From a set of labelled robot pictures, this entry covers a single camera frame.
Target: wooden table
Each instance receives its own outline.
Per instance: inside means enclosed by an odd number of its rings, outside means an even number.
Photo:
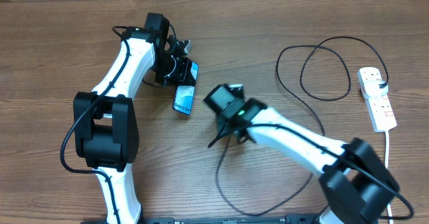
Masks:
[[[106,207],[95,176],[71,174],[59,151],[72,124],[72,100],[104,77],[119,52],[113,25],[143,25],[148,12],[163,13],[180,39],[191,39],[200,74],[190,117],[171,109],[174,88],[142,86],[135,100],[140,147],[133,165],[137,196],[146,217],[236,217],[215,187],[225,144],[208,150],[215,115],[202,102],[216,85],[243,83],[288,119],[320,132],[308,110],[274,76],[280,51],[317,44],[331,36],[367,40],[390,74],[391,105],[398,126],[391,131],[390,169],[416,218],[429,222],[429,0],[118,0],[0,4],[0,223],[79,223],[100,219]],[[299,73],[310,49],[291,50],[281,61],[284,82],[325,124],[329,137],[359,136],[384,153],[374,133],[356,72],[381,69],[365,45],[326,43],[345,59],[352,91],[335,102],[311,99]],[[334,97],[347,89],[339,60],[320,51],[309,62],[304,84]],[[86,168],[74,139],[66,161]],[[233,146],[221,169],[221,185],[239,208],[262,211],[295,192],[309,173],[278,152],[248,143]],[[270,213],[318,212],[326,201],[313,180],[288,204]],[[395,215],[407,210],[394,201]]]

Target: white cable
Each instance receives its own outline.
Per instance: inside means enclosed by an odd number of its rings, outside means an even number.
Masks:
[[[389,167],[389,149],[390,149],[389,130],[386,130],[385,134],[386,134],[386,150],[384,155],[384,166],[388,168]],[[387,204],[387,215],[391,217],[390,203]]]

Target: plug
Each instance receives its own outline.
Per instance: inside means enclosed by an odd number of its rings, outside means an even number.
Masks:
[[[357,78],[374,131],[379,133],[396,127],[395,115],[387,96],[388,86],[385,90],[379,88],[379,85],[385,82],[380,71],[374,67],[365,67],[357,72]]]
[[[380,88],[385,81],[381,79],[380,71],[377,68],[364,67],[357,72],[357,78],[361,85],[362,95],[366,99],[386,95],[389,91],[389,86]]]

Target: black bracket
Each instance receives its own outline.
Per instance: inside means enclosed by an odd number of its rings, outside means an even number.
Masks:
[[[355,138],[343,145],[343,158],[370,173],[382,183],[399,192],[399,184],[382,164],[373,148]],[[358,173],[352,181],[343,174],[346,166],[337,160],[323,168],[319,183],[333,213],[343,223],[374,224],[394,195]]]
[[[73,101],[75,121],[97,97],[96,93],[76,94]],[[94,123],[94,119],[101,119],[104,113],[112,115],[112,126]],[[83,116],[74,134],[76,152],[85,158],[88,167],[110,167],[122,172],[127,163],[134,161],[139,148],[133,100],[123,95],[102,97],[94,110]]]
[[[218,85],[204,98],[204,102],[216,113],[218,134],[250,124],[262,109],[267,108],[256,99],[245,101],[243,85]],[[251,140],[246,129],[234,134],[238,144]]]
[[[152,70],[155,81],[162,85],[195,86],[196,79],[191,73],[192,63],[188,57],[192,44],[189,40],[178,41],[173,36],[167,38],[170,22],[162,14],[148,13],[144,27],[129,27],[123,32],[126,39],[137,38],[153,43],[155,63]]]

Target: tangled black cable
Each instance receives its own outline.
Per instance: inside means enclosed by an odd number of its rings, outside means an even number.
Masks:
[[[371,44],[369,44],[365,40],[361,40],[361,39],[356,38],[356,37],[351,37],[351,36],[335,36],[335,37],[327,38],[326,40],[322,41],[319,45],[317,45],[317,47],[315,47],[313,49],[313,51],[311,51],[310,55],[308,55],[308,57],[307,57],[304,65],[302,66],[301,75],[300,75],[300,84],[301,84],[302,90],[304,90],[307,93],[307,95],[309,95],[310,97],[312,97],[314,99],[318,99],[318,100],[321,100],[321,101],[335,101],[335,100],[329,100],[329,99],[319,99],[318,97],[315,97],[315,96],[311,95],[307,90],[305,90],[304,86],[302,85],[302,74],[304,73],[304,68],[306,67],[308,60],[314,55],[314,53],[317,50],[317,48],[320,48],[320,46],[323,45],[323,43],[325,43],[325,42],[327,42],[329,40],[334,40],[334,39],[357,40],[359,42],[364,43],[368,47],[370,47],[370,49],[373,50],[374,53],[377,55],[378,59],[380,60],[381,64],[383,65],[384,71],[386,72],[386,81],[383,84],[380,84],[380,88],[382,89],[382,88],[385,88],[387,86],[387,83],[389,82],[389,73],[387,72],[386,65],[384,64],[383,58],[380,56],[380,54],[378,53],[378,51]]]
[[[348,78],[348,80],[349,80],[349,87],[348,87],[348,89],[347,89],[347,92],[343,95],[343,96],[341,96],[341,97],[336,97],[336,98],[333,98],[333,99],[322,99],[322,98],[317,98],[317,99],[319,99],[319,100],[322,100],[322,101],[336,101],[336,100],[340,100],[340,99],[343,99],[343,98],[345,98],[349,93],[350,93],[350,90],[351,90],[351,78],[350,78],[350,73],[349,73],[349,69],[347,68],[347,65],[346,65],[346,63],[344,62],[344,60],[341,58],[341,56],[338,54],[338,53],[336,53],[334,50],[332,50],[332,49],[330,49],[330,48],[327,48],[327,47],[324,47],[324,46],[320,46],[320,45],[301,45],[301,46],[289,46],[289,47],[287,47],[287,48],[284,48],[283,50],[282,50],[282,52],[280,52],[280,55],[279,55],[279,58],[277,59],[277,63],[275,64],[275,74],[276,74],[276,76],[277,76],[277,79],[279,80],[279,82],[280,82],[280,84],[282,85],[282,87],[285,89],[285,90],[287,90],[287,92],[289,92],[292,96],[294,96],[295,98],[297,98],[297,100],[299,100],[302,104],[304,104],[307,108],[308,108],[308,110],[310,110],[311,111],[311,113],[313,114],[313,116],[314,116],[314,118],[316,119],[316,121],[317,121],[317,123],[319,124],[319,127],[320,127],[320,130],[322,131],[322,135],[323,136],[325,136],[326,135],[326,132],[325,132],[325,130],[324,130],[324,126],[323,126],[323,123],[321,122],[321,120],[319,119],[319,117],[317,116],[317,114],[314,112],[314,110],[304,101],[304,100],[302,100],[299,96],[297,96],[297,95],[295,95],[291,90],[289,90],[287,87],[286,87],[286,85],[283,83],[283,81],[282,81],[282,79],[280,78],[280,75],[279,75],[279,62],[280,62],[280,59],[282,58],[282,55],[283,55],[283,53],[286,51],[286,50],[289,50],[289,49],[292,49],[292,48],[320,48],[320,49],[323,49],[323,50],[328,50],[328,51],[330,51],[330,52],[332,52],[332,53],[334,53],[336,56],[338,56],[338,58],[340,59],[340,61],[341,61],[341,63],[343,63],[343,66],[344,66],[344,69],[345,69],[345,71],[346,71],[346,74],[347,74],[347,78]],[[304,65],[303,65],[303,67],[302,67],[302,70],[301,70],[301,77],[300,77],[300,82],[302,82],[302,75],[303,75],[303,73],[304,73],[304,69],[305,69],[305,66],[306,66],[306,64],[307,64],[307,61],[310,59],[310,57],[311,57],[311,55],[312,55],[313,53],[311,53],[310,55],[309,55],[309,57],[307,58],[307,60],[305,61],[305,63],[304,63]],[[301,87],[302,87],[302,89],[304,89],[304,91],[307,93],[307,90],[305,90],[305,87],[304,87],[304,85],[303,84],[301,84]]]
[[[110,191],[112,206],[113,206],[113,214],[116,216],[117,224],[121,224],[121,219],[119,218],[119,213],[118,213],[118,209],[116,206],[115,195],[113,193],[113,186],[112,186],[112,182],[111,182],[110,177],[106,173],[104,173],[100,170],[77,170],[77,169],[73,169],[73,168],[69,167],[69,165],[67,165],[66,160],[64,158],[64,153],[66,151],[67,142],[70,139],[71,135],[73,134],[74,130],[76,129],[76,126],[80,123],[80,121],[82,120],[82,118],[86,114],[91,114],[91,111],[97,106],[97,104],[100,102],[100,100],[112,89],[112,87],[115,85],[115,82],[117,81],[117,79],[119,78],[121,73],[123,72],[123,69],[127,65],[129,56],[131,55],[130,49],[129,49],[129,44],[128,44],[127,40],[125,38],[123,38],[123,36],[116,29],[127,29],[127,27],[126,26],[112,27],[113,32],[115,32],[115,34],[117,34],[121,38],[121,41],[123,41],[125,43],[125,46],[127,47],[127,53],[125,55],[125,59],[122,63],[122,66],[120,67],[117,74],[115,75],[115,77],[113,77],[112,81],[109,82],[109,85],[107,86],[107,88],[95,99],[95,101],[93,101],[93,103],[91,103],[91,105],[87,109],[85,109],[85,111],[82,113],[82,115],[73,123],[72,127],[68,130],[66,137],[64,138],[62,145],[61,145],[60,160],[61,160],[61,164],[63,165],[63,167],[66,170],[70,171],[71,173],[100,174],[101,176],[103,176],[106,179],[106,182],[109,185],[109,191]]]

